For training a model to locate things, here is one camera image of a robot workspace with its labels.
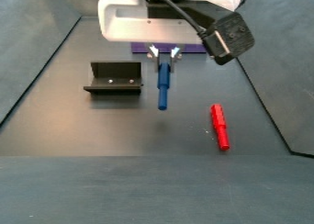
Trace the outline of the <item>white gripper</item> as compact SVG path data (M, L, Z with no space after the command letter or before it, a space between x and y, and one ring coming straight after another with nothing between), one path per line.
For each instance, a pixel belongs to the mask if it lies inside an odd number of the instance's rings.
M187 0L216 4L234 11L242 0ZM149 18L148 0L99 0L97 19L103 37L108 41L200 44L196 31L181 18ZM159 67L159 49L147 47L147 57ZM171 49L171 72L181 55L181 49Z

